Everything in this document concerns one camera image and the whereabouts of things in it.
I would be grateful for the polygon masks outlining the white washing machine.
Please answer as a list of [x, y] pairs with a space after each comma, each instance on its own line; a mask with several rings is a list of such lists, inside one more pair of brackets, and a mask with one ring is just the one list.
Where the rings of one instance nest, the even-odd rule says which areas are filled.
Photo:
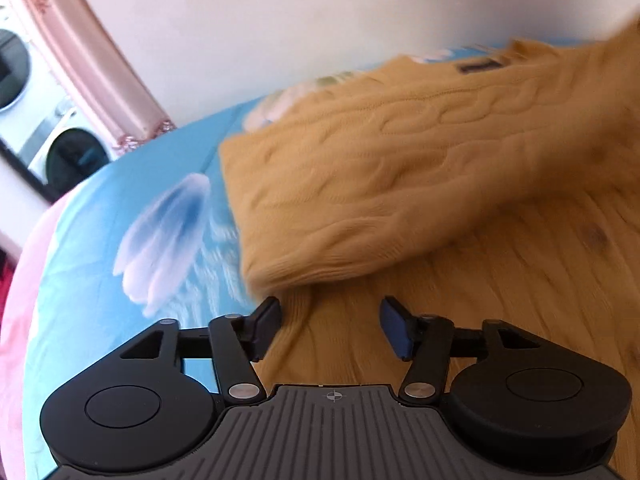
[[1, 139], [19, 153], [58, 102], [46, 58], [17, 8], [1, 6]]
[[18, 152], [27, 169], [58, 200], [118, 155], [107, 128], [78, 107], [43, 119]]

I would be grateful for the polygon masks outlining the white washing machine upper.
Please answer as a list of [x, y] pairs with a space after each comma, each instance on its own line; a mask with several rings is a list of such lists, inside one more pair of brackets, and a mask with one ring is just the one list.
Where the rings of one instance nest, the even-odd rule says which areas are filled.
[[1, 139], [19, 153], [58, 102], [46, 58], [17, 8], [1, 6]]

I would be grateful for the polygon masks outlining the white washing machine lower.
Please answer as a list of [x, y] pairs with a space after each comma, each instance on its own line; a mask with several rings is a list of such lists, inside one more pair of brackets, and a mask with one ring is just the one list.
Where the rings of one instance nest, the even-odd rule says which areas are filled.
[[107, 128], [78, 107], [43, 119], [18, 152], [27, 169], [58, 200], [118, 155]]

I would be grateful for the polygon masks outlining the mustard cable-knit cardigan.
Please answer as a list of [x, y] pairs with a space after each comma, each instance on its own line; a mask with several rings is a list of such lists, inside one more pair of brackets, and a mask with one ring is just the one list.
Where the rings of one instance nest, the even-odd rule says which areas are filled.
[[283, 325], [258, 375], [398, 385], [396, 297], [501, 318], [639, 381], [639, 25], [396, 58], [221, 144], [241, 273]]

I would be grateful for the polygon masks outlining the blue floral bed sheet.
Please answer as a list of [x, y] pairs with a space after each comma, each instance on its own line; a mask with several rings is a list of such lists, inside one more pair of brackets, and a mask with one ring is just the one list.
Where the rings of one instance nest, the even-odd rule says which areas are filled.
[[[232, 106], [163, 136], [84, 182], [50, 238], [30, 328], [22, 408], [24, 477], [54, 461], [39, 425], [58, 386], [152, 323], [201, 327], [255, 301], [222, 180], [221, 141], [254, 133], [350, 92], [348, 73]], [[505, 318], [558, 336], [567, 227], [545, 203], [519, 204], [448, 246], [377, 278], [286, 295], [295, 328], [274, 362], [278, 382], [398, 382], [404, 366], [378, 325], [387, 295], [464, 325]]]

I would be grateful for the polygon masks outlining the pink curtain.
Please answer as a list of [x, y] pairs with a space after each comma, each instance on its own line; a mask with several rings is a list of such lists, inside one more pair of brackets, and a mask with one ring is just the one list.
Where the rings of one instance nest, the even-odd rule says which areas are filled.
[[87, 0], [23, 0], [70, 82], [124, 153], [175, 130]]

